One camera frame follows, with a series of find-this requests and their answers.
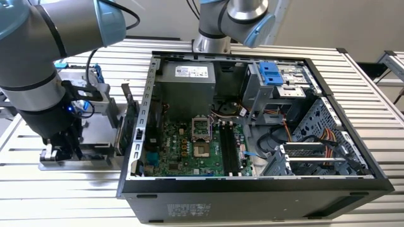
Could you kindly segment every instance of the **power supply label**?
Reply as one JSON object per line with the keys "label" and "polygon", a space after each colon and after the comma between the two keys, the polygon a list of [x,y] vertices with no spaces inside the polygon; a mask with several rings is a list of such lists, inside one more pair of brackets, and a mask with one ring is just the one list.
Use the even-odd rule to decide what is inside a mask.
{"label": "power supply label", "polygon": [[208,78],[208,67],[205,66],[177,66],[176,77]]}

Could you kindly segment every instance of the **slotted metal workbench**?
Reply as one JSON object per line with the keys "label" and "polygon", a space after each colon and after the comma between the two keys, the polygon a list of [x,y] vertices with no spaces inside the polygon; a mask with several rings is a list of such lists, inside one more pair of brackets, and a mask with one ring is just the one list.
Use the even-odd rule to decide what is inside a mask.
{"label": "slotted metal workbench", "polygon": [[[125,40],[100,49],[92,62],[101,65],[110,94],[124,102],[121,83],[134,98],[142,95],[150,51],[189,52],[180,41]],[[233,54],[310,58],[334,93],[338,104],[364,139],[396,191],[334,220],[309,222],[222,223],[225,226],[401,227],[404,226],[404,120],[348,54],[336,49],[232,46]],[[88,53],[66,59],[84,65]],[[37,169],[44,147],[40,137],[16,117],[0,138],[0,226],[138,225],[125,200],[114,198],[118,171],[52,171]]]}
{"label": "slotted metal workbench", "polygon": [[378,62],[384,63],[404,82],[404,52],[385,51]]}

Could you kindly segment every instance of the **robotic arm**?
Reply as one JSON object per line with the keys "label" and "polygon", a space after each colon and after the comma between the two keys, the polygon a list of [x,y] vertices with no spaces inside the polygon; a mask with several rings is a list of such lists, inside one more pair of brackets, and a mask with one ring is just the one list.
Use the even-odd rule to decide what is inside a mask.
{"label": "robotic arm", "polygon": [[[61,0],[30,6],[26,0],[0,0],[0,88],[44,144],[57,151],[56,162],[73,154],[82,157],[82,126],[72,101],[100,101],[101,95],[90,85],[78,88],[61,81],[53,61],[120,42],[134,27],[125,27],[120,9],[105,2]],[[268,0],[200,2],[193,51],[229,53],[229,38],[250,48],[261,44],[274,22]]]}
{"label": "robotic arm", "polygon": [[198,37],[193,52],[229,53],[230,38],[256,48],[269,35],[274,15],[268,0],[200,0]]}
{"label": "robotic arm", "polygon": [[[122,13],[98,0],[64,0],[29,6],[0,0],[0,88],[30,129],[60,152],[54,160],[81,158],[81,119],[70,102],[77,91],[62,83],[53,61],[121,41]],[[92,100],[100,93],[86,89]]]}

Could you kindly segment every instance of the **ram slot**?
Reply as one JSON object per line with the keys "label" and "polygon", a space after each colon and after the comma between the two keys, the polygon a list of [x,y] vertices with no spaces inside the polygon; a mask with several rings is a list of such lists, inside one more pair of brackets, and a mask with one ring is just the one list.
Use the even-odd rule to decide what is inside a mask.
{"label": "ram slot", "polygon": [[220,132],[220,145],[221,145],[224,172],[226,175],[237,176],[238,161],[237,161],[236,141],[234,141],[232,126],[221,125],[218,132]]}

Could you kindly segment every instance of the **green motherboard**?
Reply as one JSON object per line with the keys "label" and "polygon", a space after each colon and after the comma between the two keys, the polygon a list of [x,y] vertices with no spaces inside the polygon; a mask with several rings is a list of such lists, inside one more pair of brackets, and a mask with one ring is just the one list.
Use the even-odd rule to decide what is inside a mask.
{"label": "green motherboard", "polygon": [[[212,140],[192,140],[192,125],[189,123],[165,122],[157,162],[145,166],[145,173],[152,176],[228,176],[225,173],[224,156],[220,137],[221,125],[210,126]],[[194,125],[201,131],[202,124]],[[246,149],[241,125],[230,127],[234,139],[232,157],[237,157],[237,175],[252,176],[250,164],[240,147]]]}

